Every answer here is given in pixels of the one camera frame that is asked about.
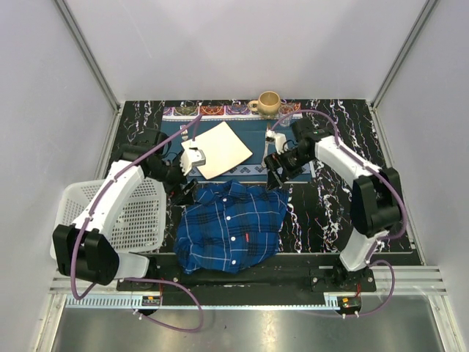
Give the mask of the blue patterned placemat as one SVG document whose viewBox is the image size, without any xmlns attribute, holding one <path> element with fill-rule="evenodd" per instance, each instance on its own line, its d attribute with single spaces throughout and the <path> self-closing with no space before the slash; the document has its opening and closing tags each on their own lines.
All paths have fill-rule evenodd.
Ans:
<svg viewBox="0 0 469 352">
<path fill-rule="evenodd" d="M 171 135 L 199 114 L 203 115 L 196 146 L 204 153 L 206 164 L 194 167 L 190 178 L 202 181 L 236 179 L 265 182 L 264 154 L 276 151 L 265 145 L 265 131 L 274 121 L 251 112 L 246 100 L 167 100 L 164 102 L 161 129 Z"/>
</svg>

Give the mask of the silver fork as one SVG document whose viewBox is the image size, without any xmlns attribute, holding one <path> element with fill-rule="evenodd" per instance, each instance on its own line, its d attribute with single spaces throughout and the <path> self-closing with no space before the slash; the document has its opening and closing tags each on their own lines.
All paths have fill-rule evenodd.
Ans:
<svg viewBox="0 0 469 352">
<path fill-rule="evenodd" d="M 181 130 L 181 133 L 180 133 L 181 139 L 184 142 L 187 141 L 188 140 L 188 131 L 187 131 L 186 125 L 181 125 L 180 130 Z"/>
</svg>

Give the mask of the white square plate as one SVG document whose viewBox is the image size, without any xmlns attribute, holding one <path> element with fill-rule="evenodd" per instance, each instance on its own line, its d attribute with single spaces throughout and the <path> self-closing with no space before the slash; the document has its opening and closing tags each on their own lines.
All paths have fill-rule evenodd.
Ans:
<svg viewBox="0 0 469 352">
<path fill-rule="evenodd" d="M 253 155 L 227 122 L 199 134 L 196 141 L 206 157 L 206 164 L 197 169 L 206 180 L 228 172 Z"/>
</svg>

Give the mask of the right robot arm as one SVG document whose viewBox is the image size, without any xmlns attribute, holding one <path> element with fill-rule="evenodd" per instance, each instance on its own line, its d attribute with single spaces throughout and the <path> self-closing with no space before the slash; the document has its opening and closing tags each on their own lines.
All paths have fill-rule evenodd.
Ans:
<svg viewBox="0 0 469 352">
<path fill-rule="evenodd" d="M 402 200 L 399 173 L 380 168 L 347 147 L 336 132 L 315 128 L 311 120 L 301 118 L 291 124 L 296 141 L 289 149 L 287 138 L 273 129 L 265 132 L 265 144 L 274 145 L 274 153 L 265 153 L 267 188 L 275 189 L 301 174 L 314 160 L 329 166 L 351 188 L 350 220 L 352 233 L 326 279 L 340 290 L 350 290 L 365 276 L 374 250 L 389 239 L 396 226 L 403 235 L 407 211 Z"/>
</svg>

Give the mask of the silver knife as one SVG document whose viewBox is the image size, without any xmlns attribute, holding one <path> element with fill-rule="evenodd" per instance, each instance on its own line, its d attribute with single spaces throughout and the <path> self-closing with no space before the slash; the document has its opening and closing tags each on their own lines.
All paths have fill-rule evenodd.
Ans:
<svg viewBox="0 0 469 352">
<path fill-rule="evenodd" d="M 267 166 L 266 166 L 266 163 L 265 163 L 265 158 L 267 157 L 268 155 L 268 149 L 269 149 L 269 144 L 270 144 L 270 140 L 268 139 L 268 133 L 270 131 L 270 123 L 268 122 L 267 125 L 266 125 L 266 131 L 265 131 L 265 147 L 264 147 L 264 153 L 263 153 L 263 156 L 262 156 L 262 162 L 261 162 L 261 166 L 266 169 Z"/>
</svg>

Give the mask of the small clear glass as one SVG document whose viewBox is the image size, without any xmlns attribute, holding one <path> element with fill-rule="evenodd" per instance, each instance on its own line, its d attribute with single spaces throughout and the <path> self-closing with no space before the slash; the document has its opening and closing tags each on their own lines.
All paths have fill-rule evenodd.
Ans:
<svg viewBox="0 0 469 352">
<path fill-rule="evenodd" d="M 278 123 L 280 126 L 289 127 L 292 116 L 295 112 L 295 106 L 291 103 L 280 106 L 278 110 Z"/>
</svg>

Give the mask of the blue plaid shirt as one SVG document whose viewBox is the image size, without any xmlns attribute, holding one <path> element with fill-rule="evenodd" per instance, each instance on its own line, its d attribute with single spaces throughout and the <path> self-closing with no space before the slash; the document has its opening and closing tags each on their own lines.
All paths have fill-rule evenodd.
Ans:
<svg viewBox="0 0 469 352">
<path fill-rule="evenodd" d="M 174 253 L 185 274 L 236 274 L 276 255 L 288 192 L 236 180 L 209 183 L 182 212 Z"/>
</svg>

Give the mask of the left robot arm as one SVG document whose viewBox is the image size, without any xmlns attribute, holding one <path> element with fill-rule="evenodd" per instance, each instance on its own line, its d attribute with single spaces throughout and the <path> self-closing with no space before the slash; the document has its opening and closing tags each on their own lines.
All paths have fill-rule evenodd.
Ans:
<svg viewBox="0 0 469 352">
<path fill-rule="evenodd" d="M 191 140 L 172 162 L 164 161 L 162 149 L 171 141 L 170 136 L 153 131 L 140 142 L 123 145 L 119 159 L 84 211 L 71 224 L 56 227 L 53 245 L 58 269 L 70 278 L 72 289 L 78 279 L 91 285 L 132 279 L 142 290 L 156 286 L 158 272 L 150 268 L 150 259 L 117 252 L 108 237 L 130 196 L 147 178 L 162 183 L 170 199 L 183 204 L 191 200 L 196 183 L 187 176 L 192 168 L 205 164 L 205 155 Z"/>
</svg>

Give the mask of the tan ceramic mug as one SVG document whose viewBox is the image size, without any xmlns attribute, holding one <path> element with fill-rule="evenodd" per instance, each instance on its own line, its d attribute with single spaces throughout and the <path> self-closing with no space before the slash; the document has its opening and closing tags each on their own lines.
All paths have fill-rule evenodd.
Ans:
<svg viewBox="0 0 469 352">
<path fill-rule="evenodd" d="M 263 92 L 257 100 L 248 103 L 248 109 L 257 113 L 262 119 L 274 120 L 281 107 L 281 98 L 276 92 Z"/>
</svg>

